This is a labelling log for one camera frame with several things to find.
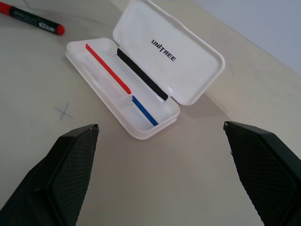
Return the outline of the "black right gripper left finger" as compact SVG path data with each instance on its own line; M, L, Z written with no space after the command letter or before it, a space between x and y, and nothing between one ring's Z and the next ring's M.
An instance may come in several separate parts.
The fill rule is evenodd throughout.
M99 126L60 136L0 211L2 226L74 226L89 186Z

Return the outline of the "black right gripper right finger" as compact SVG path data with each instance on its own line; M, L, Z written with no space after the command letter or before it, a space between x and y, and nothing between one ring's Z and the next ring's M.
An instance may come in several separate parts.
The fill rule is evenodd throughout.
M301 224L301 161L272 132L233 121L223 126L237 173L266 226Z

